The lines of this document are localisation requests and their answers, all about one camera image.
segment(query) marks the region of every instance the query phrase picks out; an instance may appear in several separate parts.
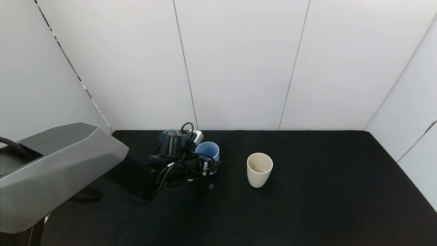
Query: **black tabletop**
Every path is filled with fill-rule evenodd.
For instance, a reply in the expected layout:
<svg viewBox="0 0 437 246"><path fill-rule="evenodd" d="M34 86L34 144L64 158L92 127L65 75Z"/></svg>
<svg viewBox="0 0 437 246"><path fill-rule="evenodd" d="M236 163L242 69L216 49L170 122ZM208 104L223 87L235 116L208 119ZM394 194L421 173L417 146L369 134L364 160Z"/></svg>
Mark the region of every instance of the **black tabletop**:
<svg viewBox="0 0 437 246"><path fill-rule="evenodd" d="M116 131L142 160L159 131ZM437 213L364 131L204 131L222 166L203 181L164 189L147 207L105 178L97 204L66 202L45 225L43 246L436 246ZM247 181L255 152L274 163L261 188ZM212 190L206 188L213 184Z"/></svg>

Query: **blue cup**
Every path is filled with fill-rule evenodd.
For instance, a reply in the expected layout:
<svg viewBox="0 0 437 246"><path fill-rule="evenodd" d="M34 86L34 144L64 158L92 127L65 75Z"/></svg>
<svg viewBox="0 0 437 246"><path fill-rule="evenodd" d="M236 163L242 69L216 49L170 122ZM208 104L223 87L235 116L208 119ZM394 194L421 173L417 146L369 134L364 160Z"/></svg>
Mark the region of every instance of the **blue cup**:
<svg viewBox="0 0 437 246"><path fill-rule="evenodd" d="M211 156L215 162L219 161L220 148L216 143L203 142L203 143L199 144L199 146L197 146L196 152L207 154L207 155ZM200 155L200 157L204 158L204 159L210 159L209 157L206 157L204 155ZM215 170L211 171L210 174L214 174L217 171L217 168L214 168Z"/></svg>

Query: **white wall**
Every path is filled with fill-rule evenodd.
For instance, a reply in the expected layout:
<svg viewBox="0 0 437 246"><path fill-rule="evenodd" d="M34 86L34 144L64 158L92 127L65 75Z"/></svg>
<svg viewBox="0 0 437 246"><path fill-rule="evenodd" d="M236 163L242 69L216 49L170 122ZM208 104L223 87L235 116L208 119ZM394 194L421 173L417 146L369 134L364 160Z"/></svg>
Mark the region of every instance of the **white wall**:
<svg viewBox="0 0 437 246"><path fill-rule="evenodd" d="M437 125L398 164L437 211Z"/></svg>
<svg viewBox="0 0 437 246"><path fill-rule="evenodd" d="M176 0L199 127L277 130L308 0Z"/></svg>
<svg viewBox="0 0 437 246"><path fill-rule="evenodd" d="M398 161L437 119L437 17L366 130Z"/></svg>
<svg viewBox="0 0 437 246"><path fill-rule="evenodd" d="M437 12L437 1L311 0L281 130L362 130Z"/></svg>
<svg viewBox="0 0 437 246"><path fill-rule="evenodd" d="M34 1L0 1L0 136L17 141L75 122L110 132Z"/></svg>
<svg viewBox="0 0 437 246"><path fill-rule="evenodd" d="M174 2L39 0L115 130L195 114L200 129L362 130L437 12L434 0L311 0L304 26L308 0Z"/></svg>
<svg viewBox="0 0 437 246"><path fill-rule="evenodd" d="M196 124L172 0L38 3L114 130Z"/></svg>

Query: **cup rim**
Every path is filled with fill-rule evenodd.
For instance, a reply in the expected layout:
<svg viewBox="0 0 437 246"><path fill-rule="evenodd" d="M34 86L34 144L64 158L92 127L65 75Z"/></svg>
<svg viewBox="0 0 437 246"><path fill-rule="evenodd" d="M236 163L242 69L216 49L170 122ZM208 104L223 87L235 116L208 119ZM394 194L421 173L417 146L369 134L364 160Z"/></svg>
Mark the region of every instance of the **cup rim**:
<svg viewBox="0 0 437 246"><path fill-rule="evenodd" d="M265 155L265 156L267 156L267 157L269 158L269 160L270 160L270 162L271 162L271 167L270 167L270 169L269 169L267 172L256 172L256 171L254 171L254 170L249 166L249 158L250 158L252 155L256 155L256 154L262 154L262 155ZM273 160L272 160L272 158L270 158L270 156L268 156L268 155L266 155L266 154L264 154L264 153L261 153L261 152L257 152L257 153L253 153L253 154L249 155L249 157L247 158L246 163L247 163L247 167L248 167L252 172L254 172L254 173L258 173L258 174L265 174L265 173L270 172L270 171L273 169Z"/></svg>
<svg viewBox="0 0 437 246"><path fill-rule="evenodd" d="M198 148L200 145L202 145L202 144L206 144L206 143L214 144L214 145L217 147L217 153L213 156L213 158L216 158L217 155L220 153L220 147L219 147L216 143L214 143L214 142L201 142L201 143L196 147L196 149L195 149L194 151L197 152L197 148Z"/></svg>

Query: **beige cup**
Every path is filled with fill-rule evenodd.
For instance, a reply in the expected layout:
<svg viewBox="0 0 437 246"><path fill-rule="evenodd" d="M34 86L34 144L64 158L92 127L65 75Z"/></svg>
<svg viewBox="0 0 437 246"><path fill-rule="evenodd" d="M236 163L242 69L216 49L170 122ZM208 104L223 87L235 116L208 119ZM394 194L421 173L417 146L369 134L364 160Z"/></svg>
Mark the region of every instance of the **beige cup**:
<svg viewBox="0 0 437 246"><path fill-rule="evenodd" d="M263 153L253 153L247 158L247 179L251 186L260 188L270 176L272 159Z"/></svg>

